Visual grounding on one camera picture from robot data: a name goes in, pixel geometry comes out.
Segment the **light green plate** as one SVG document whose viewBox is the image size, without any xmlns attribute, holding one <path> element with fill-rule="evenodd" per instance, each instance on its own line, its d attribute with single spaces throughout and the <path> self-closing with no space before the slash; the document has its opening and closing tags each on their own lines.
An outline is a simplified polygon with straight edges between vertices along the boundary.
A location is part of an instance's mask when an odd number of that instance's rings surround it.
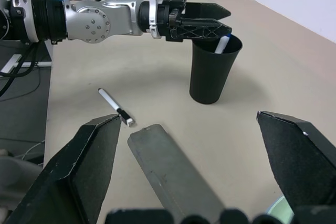
<svg viewBox="0 0 336 224">
<path fill-rule="evenodd" d="M 283 224 L 291 224 L 293 211 L 284 196 L 279 197 L 267 210 L 266 214 L 277 218 Z"/>
</svg>

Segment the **grey rounded shape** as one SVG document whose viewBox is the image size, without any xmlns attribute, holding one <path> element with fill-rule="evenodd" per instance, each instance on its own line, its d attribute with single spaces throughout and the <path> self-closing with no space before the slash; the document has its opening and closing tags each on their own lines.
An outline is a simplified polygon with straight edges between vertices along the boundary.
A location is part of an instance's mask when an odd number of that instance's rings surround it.
<svg viewBox="0 0 336 224">
<path fill-rule="evenodd" d="M 0 149 L 0 224 L 16 209 L 42 171 L 37 164 L 15 158 Z"/>
</svg>

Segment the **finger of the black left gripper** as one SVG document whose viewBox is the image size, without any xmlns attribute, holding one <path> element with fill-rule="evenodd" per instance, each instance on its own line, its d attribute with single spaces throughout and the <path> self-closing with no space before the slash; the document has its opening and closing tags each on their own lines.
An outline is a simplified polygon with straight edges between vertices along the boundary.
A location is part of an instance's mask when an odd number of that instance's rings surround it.
<svg viewBox="0 0 336 224">
<path fill-rule="evenodd" d="M 215 19 L 181 18 L 170 25 L 170 41 L 182 42 L 189 40 L 214 40 L 232 32 L 232 28 Z"/>
<path fill-rule="evenodd" d="M 220 20 L 229 17 L 231 12 L 216 3 L 194 3 L 187 2 L 185 7 L 185 18 L 211 18 Z"/>
</svg>

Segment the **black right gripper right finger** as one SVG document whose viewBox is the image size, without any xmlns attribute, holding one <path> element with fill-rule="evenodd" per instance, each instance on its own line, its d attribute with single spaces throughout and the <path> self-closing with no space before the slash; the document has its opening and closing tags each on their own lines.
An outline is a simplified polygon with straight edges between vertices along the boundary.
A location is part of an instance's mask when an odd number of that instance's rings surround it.
<svg viewBox="0 0 336 224">
<path fill-rule="evenodd" d="M 336 147 L 310 122 L 259 111 L 271 170 L 290 206 L 336 205 Z"/>
</svg>

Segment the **blue capped whiteboard marker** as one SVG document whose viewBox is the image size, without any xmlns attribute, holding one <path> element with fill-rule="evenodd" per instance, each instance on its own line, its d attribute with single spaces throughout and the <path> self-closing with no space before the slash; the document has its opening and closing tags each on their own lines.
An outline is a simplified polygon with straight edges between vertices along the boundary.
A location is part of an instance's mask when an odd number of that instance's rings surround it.
<svg viewBox="0 0 336 224">
<path fill-rule="evenodd" d="M 219 42 L 218 42 L 218 45 L 214 51 L 215 54 L 222 54 L 230 40 L 230 37 L 231 37 L 231 34 L 228 34 L 226 36 L 223 36 Z"/>
</svg>

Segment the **black plastic cup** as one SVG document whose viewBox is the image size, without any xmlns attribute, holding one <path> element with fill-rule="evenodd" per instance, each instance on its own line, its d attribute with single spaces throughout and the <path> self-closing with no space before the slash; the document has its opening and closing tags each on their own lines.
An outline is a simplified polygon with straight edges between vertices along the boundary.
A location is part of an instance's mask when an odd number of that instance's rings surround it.
<svg viewBox="0 0 336 224">
<path fill-rule="evenodd" d="M 230 70 L 243 47 L 242 41 L 231 35 L 221 54 L 215 52 L 219 39 L 192 41 L 190 96 L 198 103 L 218 101 Z"/>
</svg>

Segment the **thin white black pen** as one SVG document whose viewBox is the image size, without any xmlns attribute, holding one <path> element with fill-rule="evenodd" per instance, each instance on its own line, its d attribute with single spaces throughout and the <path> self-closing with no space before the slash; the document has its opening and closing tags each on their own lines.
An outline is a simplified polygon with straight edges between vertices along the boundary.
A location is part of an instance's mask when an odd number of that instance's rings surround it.
<svg viewBox="0 0 336 224">
<path fill-rule="evenodd" d="M 125 111 L 117 101 L 103 88 L 98 89 L 98 93 L 108 102 L 108 104 L 118 113 L 121 121 L 128 127 L 135 125 L 134 118 Z"/>
</svg>

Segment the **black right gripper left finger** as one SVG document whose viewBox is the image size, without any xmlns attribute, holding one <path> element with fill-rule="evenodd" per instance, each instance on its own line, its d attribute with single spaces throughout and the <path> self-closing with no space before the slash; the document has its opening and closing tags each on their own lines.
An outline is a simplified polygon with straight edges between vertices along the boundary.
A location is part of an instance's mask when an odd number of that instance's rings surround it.
<svg viewBox="0 0 336 224">
<path fill-rule="evenodd" d="M 82 125 L 49 160 L 5 224 L 96 224 L 120 127 L 116 114 Z"/>
</svg>

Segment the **white metal stand foot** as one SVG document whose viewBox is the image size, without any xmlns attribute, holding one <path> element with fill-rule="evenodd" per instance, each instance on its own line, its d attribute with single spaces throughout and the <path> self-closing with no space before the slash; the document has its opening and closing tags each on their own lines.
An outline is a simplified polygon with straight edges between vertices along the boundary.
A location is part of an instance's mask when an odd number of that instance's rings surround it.
<svg viewBox="0 0 336 224">
<path fill-rule="evenodd" d="M 5 66 L 0 70 L 0 72 L 4 73 L 10 73 L 12 70 L 14 70 L 19 63 L 19 60 L 21 59 L 22 55 L 21 54 L 14 54 L 10 58 L 10 60 L 5 64 Z M 52 62 L 51 61 L 38 61 L 35 64 L 36 67 L 51 67 Z"/>
</svg>

